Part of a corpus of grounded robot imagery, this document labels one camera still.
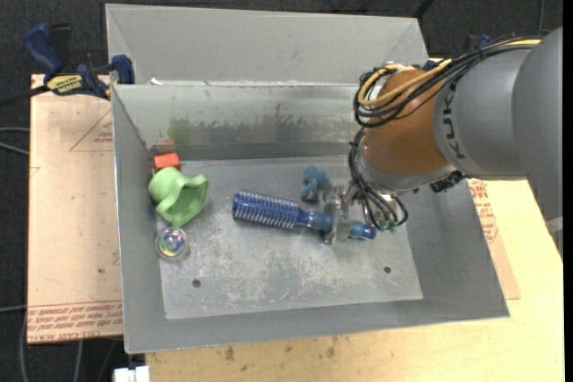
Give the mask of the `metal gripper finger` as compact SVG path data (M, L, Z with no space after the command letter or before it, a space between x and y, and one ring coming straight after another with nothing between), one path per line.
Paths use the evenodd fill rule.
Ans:
M330 232L324 236L325 244L345 242L349 238L349 223L335 223Z
M342 204L338 198L327 198L324 201L324 213L328 215L332 221L338 221L342 215Z

